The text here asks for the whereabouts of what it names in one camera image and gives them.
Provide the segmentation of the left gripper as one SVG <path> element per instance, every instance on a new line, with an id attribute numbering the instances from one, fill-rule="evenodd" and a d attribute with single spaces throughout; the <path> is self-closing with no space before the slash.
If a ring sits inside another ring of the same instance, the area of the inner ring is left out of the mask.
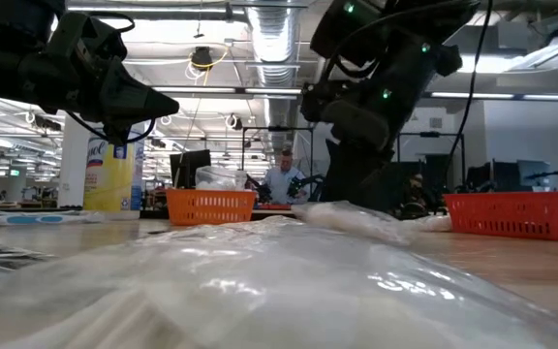
<path id="1" fill-rule="evenodd" d="M 101 121 L 113 144 L 125 144 L 134 124 L 179 110 L 173 98 L 132 78 L 123 67 L 123 31 L 91 14 L 64 14 L 41 53 L 46 94 L 41 108 Z"/>

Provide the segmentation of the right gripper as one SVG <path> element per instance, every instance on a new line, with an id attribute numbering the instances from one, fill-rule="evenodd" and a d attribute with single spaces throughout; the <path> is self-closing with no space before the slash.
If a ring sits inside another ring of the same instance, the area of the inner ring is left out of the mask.
<path id="1" fill-rule="evenodd" d="M 382 210 L 380 185 L 360 174 L 370 175 L 391 162 L 395 149 L 381 151 L 359 143 L 326 140 L 329 167 L 325 179 L 325 201 L 347 201 L 355 206 Z"/>

